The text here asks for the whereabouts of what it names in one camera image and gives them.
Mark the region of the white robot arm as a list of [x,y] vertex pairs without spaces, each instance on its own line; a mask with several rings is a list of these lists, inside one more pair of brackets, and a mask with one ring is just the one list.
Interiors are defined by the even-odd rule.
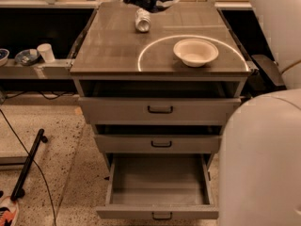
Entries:
[[301,226],[301,0],[249,0],[282,91],[241,105],[219,151],[219,226]]

